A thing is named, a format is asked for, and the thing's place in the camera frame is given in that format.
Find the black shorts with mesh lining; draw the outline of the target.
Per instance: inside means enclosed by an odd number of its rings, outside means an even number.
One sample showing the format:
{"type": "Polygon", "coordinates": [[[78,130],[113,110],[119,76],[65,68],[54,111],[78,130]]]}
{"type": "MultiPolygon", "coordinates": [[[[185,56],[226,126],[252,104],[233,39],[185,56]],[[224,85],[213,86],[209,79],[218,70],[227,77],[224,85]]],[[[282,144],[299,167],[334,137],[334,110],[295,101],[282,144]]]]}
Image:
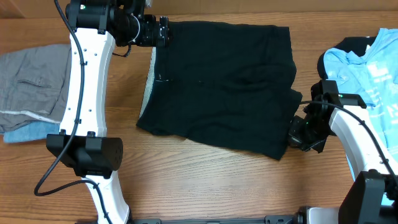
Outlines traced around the black shorts with mesh lining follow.
{"type": "Polygon", "coordinates": [[[302,94],[288,27],[171,22],[137,126],[279,160],[302,94]]]}

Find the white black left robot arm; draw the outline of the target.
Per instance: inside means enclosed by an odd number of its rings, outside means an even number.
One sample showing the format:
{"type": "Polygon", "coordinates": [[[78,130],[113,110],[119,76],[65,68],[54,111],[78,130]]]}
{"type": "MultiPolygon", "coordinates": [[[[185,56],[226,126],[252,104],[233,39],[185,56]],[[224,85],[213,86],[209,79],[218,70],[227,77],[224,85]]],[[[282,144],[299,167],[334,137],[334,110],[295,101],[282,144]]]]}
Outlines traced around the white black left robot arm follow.
{"type": "Polygon", "coordinates": [[[59,14],[72,47],[66,110],[57,134],[46,138],[56,164],[73,169],[98,212],[98,223],[132,223],[118,170],[123,142],[107,135],[108,70],[115,47],[165,47],[169,20],[146,14],[148,0],[73,0],[59,14]]]}

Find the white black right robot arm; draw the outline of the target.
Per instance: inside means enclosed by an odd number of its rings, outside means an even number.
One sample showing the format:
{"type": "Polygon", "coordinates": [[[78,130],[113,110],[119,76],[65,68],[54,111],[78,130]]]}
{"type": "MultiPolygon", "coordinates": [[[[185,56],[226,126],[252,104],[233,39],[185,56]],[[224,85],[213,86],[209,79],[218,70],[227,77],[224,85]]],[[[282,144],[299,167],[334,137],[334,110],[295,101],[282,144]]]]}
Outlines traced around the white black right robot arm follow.
{"type": "Polygon", "coordinates": [[[340,93],[333,80],[311,87],[305,117],[295,116],[289,146],[322,152],[328,136],[343,145],[354,183],[338,208],[303,207],[292,223],[397,223],[397,162],[382,145],[359,95],[340,93]]]}

